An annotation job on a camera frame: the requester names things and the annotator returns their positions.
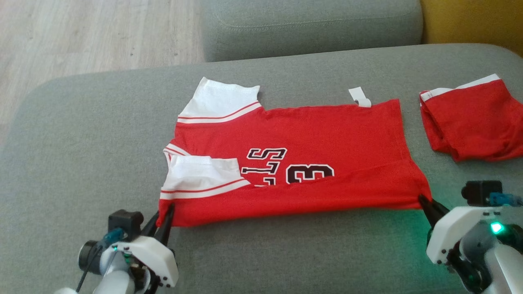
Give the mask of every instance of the white sleeve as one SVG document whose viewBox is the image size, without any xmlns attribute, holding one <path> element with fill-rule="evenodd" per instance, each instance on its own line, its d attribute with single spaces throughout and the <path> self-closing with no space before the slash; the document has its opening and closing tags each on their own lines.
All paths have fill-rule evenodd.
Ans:
<svg viewBox="0 0 523 294">
<path fill-rule="evenodd" d="M 160 199 L 210 197 L 250 185 L 240 175 L 236 159 L 172 155 L 168 162 Z"/>
<path fill-rule="evenodd" d="M 243 87 L 202 78 L 195 94 L 178 116 L 178 122 L 204 123 L 232 120 L 261 104 L 257 96 L 260 86 Z"/>
</svg>

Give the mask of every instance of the couch cushion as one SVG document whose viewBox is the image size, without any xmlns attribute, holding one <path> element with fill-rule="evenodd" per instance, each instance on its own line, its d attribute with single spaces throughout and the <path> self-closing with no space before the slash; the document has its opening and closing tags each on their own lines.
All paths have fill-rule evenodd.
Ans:
<svg viewBox="0 0 523 294">
<path fill-rule="evenodd" d="M 0 154 L 0 292 L 76 286 L 78 249 L 118 209 L 157 210 L 162 148 L 202 76 L 261 85 L 267 108 L 401 100 L 407 144 L 444 205 L 464 205 L 465 181 L 523 190 L 523 159 L 456 164 L 430 149 L 418 93 L 497 73 L 523 98 L 523 59 L 483 44 L 437 44 L 72 76 L 35 89 Z M 514 219 L 509 210 L 507 220 Z M 519 223 L 523 223 L 521 213 Z M 177 293 L 459 293 L 425 255 L 421 211 L 352 210 L 175 229 Z M 85 292 L 99 277 L 88 275 Z"/>
<path fill-rule="evenodd" d="M 418 0 L 207 0 L 207 61 L 419 44 Z"/>
</svg>

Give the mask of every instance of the red jersey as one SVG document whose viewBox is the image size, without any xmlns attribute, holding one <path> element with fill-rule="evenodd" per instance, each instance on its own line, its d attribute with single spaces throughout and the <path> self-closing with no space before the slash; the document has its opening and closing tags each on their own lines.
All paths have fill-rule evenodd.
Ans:
<svg viewBox="0 0 523 294">
<path fill-rule="evenodd" d="M 158 224 L 172 202 L 173 225 L 184 227 L 430 199 L 399 100 L 265 110 L 258 90 L 202 79 L 164 149 Z"/>
</svg>

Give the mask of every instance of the wooden floor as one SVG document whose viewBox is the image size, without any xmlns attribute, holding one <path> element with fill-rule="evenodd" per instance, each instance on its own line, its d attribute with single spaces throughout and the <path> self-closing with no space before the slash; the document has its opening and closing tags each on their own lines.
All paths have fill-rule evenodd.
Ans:
<svg viewBox="0 0 523 294">
<path fill-rule="evenodd" d="M 199 0 L 0 0 L 0 145 L 56 77 L 203 62 Z"/>
</svg>

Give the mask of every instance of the cable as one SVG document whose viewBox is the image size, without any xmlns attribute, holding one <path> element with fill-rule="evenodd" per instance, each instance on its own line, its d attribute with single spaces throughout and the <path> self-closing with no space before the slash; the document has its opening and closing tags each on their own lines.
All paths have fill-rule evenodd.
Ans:
<svg viewBox="0 0 523 294">
<path fill-rule="evenodd" d="M 101 246 L 96 246 L 96 249 L 94 250 L 94 253 L 91 257 L 91 260 L 87 263 L 87 267 L 84 270 L 84 273 L 82 274 L 82 277 L 80 278 L 80 282 L 78 283 L 78 286 L 76 287 L 76 293 L 80 292 L 80 288 L 82 287 L 82 284 L 84 283 L 85 277 L 87 276 L 87 273 L 89 272 L 89 268 L 91 267 L 91 264 L 95 260 L 96 255 L 98 255 L 98 252 L 100 251 Z"/>
</svg>

